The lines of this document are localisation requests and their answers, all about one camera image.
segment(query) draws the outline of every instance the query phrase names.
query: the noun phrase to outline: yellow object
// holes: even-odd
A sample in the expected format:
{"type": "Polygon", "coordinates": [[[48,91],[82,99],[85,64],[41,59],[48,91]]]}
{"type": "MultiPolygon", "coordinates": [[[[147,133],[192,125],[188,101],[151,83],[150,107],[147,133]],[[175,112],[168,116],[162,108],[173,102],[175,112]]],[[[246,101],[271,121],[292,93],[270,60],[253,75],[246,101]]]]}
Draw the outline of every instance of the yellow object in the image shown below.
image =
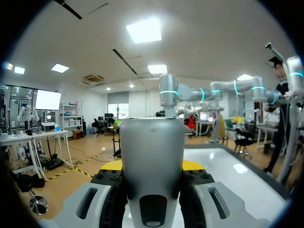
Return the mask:
{"type": "Polygon", "coordinates": [[[224,120],[224,117],[221,114],[219,114],[219,124],[220,124],[220,126],[219,126],[218,136],[219,136],[220,139],[222,139],[222,138],[225,137],[225,120],[224,120]]]}
{"type": "Polygon", "coordinates": [[[241,116],[232,116],[232,117],[230,117],[230,119],[234,123],[239,123],[239,122],[241,123],[241,122],[243,122],[243,118],[241,116]]]}
{"type": "MultiPolygon", "coordinates": [[[[111,161],[101,167],[102,170],[122,170],[122,160],[111,161]]],[[[204,166],[193,161],[184,160],[182,163],[184,170],[204,170],[204,166]]]]}

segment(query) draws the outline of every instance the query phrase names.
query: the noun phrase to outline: air conditioning vent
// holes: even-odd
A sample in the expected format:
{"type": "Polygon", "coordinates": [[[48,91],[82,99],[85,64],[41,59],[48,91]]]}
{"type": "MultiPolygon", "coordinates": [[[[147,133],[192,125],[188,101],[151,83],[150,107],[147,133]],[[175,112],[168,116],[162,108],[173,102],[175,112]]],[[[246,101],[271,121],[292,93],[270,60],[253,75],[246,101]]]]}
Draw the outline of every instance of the air conditioning vent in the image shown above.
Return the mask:
{"type": "Polygon", "coordinates": [[[101,86],[105,83],[105,78],[97,74],[89,74],[81,79],[83,84],[88,86],[101,86]]]}
{"type": "Polygon", "coordinates": [[[89,75],[85,77],[86,80],[89,80],[90,82],[102,82],[104,81],[104,78],[99,75],[89,75]]]}

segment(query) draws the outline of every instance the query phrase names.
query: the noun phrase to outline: ceiling light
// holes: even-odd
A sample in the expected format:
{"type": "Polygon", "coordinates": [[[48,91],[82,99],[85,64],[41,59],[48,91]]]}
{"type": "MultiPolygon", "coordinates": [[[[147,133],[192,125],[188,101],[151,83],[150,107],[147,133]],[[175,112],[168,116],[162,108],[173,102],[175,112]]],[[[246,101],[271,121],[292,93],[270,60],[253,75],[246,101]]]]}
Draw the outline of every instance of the ceiling light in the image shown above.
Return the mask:
{"type": "Polygon", "coordinates": [[[165,74],[167,73],[166,65],[150,65],[148,69],[151,74],[165,74]]]}
{"type": "Polygon", "coordinates": [[[56,63],[55,66],[53,66],[51,70],[63,73],[68,69],[69,68],[67,66],[63,66],[63,65],[60,65],[60,64],[56,63]]]}
{"type": "Polygon", "coordinates": [[[24,68],[21,68],[21,67],[18,67],[18,66],[15,66],[15,73],[17,74],[24,74],[24,71],[25,69],[24,68]]]}
{"type": "Polygon", "coordinates": [[[248,79],[251,79],[252,76],[250,75],[241,75],[240,77],[238,77],[238,81],[244,81],[244,80],[248,80],[248,79]]]}
{"type": "Polygon", "coordinates": [[[13,70],[14,65],[8,63],[8,62],[4,62],[3,63],[4,68],[8,69],[8,70],[13,70]]]}
{"type": "Polygon", "coordinates": [[[135,44],[162,40],[161,24],[157,19],[143,20],[126,28],[135,44]]]}

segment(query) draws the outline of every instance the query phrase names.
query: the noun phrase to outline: red object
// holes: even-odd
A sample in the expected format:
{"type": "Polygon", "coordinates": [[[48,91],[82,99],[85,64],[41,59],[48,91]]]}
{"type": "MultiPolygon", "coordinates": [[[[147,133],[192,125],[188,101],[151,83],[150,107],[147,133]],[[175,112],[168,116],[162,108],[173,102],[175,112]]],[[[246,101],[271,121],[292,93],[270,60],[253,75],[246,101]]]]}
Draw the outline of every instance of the red object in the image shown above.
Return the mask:
{"type": "Polygon", "coordinates": [[[195,122],[194,122],[194,118],[191,117],[189,118],[189,123],[187,124],[187,126],[191,129],[194,129],[195,128],[195,122]]]}

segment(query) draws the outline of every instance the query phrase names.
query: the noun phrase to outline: stool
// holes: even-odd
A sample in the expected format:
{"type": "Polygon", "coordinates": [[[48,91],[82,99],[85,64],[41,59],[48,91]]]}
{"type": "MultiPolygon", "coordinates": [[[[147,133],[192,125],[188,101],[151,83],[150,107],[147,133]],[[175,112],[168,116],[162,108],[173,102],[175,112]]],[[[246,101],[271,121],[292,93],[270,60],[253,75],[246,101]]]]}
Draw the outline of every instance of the stool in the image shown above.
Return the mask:
{"type": "Polygon", "coordinates": [[[13,172],[10,172],[13,180],[16,182],[17,186],[19,187],[20,191],[28,192],[31,196],[29,201],[29,206],[31,210],[37,215],[44,215],[48,211],[48,202],[42,196],[36,196],[33,192],[32,188],[41,188],[44,186],[44,180],[39,179],[38,176],[29,176],[26,174],[22,174],[17,176],[13,172]]]}

